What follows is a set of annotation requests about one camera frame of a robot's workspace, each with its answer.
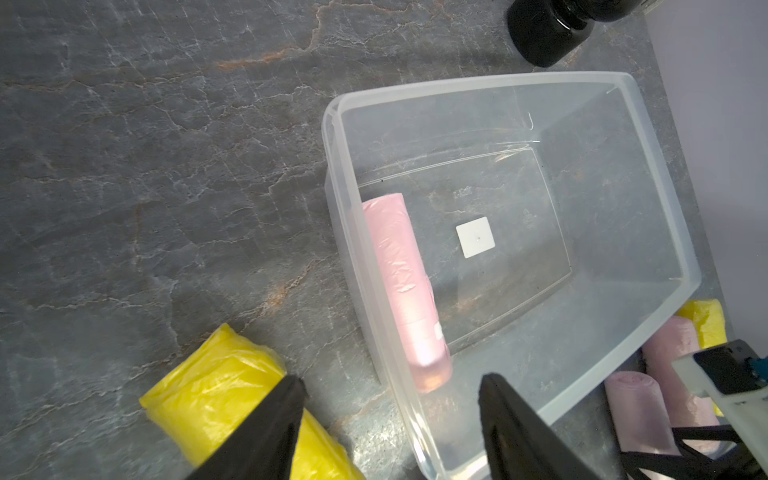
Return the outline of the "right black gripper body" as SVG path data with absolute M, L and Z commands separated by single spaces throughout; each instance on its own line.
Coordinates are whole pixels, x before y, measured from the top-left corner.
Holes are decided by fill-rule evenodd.
M 730 425 L 674 428 L 672 433 L 680 455 L 621 453 L 621 463 L 631 479 L 649 479 L 648 473 L 672 479 L 767 479 L 767 473 Z M 688 445 L 687 440 L 726 441 L 735 446 L 713 459 Z

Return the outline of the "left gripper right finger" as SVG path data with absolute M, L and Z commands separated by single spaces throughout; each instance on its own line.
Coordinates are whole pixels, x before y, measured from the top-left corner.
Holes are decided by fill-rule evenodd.
M 482 377 L 479 407 L 493 479 L 595 479 L 587 467 L 497 373 Z

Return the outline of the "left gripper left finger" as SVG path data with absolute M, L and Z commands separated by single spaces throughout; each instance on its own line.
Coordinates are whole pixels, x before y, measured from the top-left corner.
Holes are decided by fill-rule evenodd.
M 306 388 L 283 377 L 188 480 L 288 479 L 304 411 Z

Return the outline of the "clear plastic storage box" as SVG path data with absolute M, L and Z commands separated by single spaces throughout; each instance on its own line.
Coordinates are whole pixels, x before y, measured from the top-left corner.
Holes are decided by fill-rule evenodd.
M 343 94 L 322 137 L 331 222 L 380 381 L 429 479 L 483 479 L 478 389 L 502 375 L 546 422 L 693 294 L 691 238 L 635 80 L 469 77 Z M 401 194 L 453 366 L 417 390 L 363 205 Z

